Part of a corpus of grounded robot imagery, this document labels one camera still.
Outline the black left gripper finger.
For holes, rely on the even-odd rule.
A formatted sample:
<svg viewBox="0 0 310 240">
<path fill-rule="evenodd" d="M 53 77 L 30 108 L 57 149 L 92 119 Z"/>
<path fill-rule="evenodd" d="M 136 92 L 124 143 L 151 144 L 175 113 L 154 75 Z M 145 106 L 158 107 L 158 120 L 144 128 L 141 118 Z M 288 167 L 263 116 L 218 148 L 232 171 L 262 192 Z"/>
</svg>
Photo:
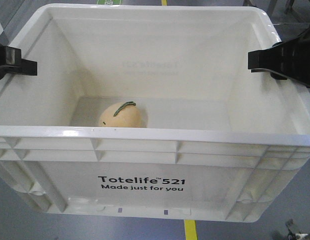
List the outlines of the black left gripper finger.
<svg viewBox="0 0 310 240">
<path fill-rule="evenodd" d="M 6 74 L 37 76 L 38 64 L 22 58 L 19 48 L 0 44 L 0 80 Z"/>
</svg>

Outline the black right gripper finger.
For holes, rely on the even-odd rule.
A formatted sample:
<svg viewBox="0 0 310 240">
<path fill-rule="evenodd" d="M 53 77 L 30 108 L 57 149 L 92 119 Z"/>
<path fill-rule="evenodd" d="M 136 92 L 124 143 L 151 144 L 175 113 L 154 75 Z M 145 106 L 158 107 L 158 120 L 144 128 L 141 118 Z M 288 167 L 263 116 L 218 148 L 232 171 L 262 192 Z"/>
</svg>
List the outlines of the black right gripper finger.
<svg viewBox="0 0 310 240">
<path fill-rule="evenodd" d="M 291 40 L 250 51 L 247 68 L 252 73 L 269 72 L 275 80 L 290 79 L 310 88 L 310 26 Z"/>
</svg>

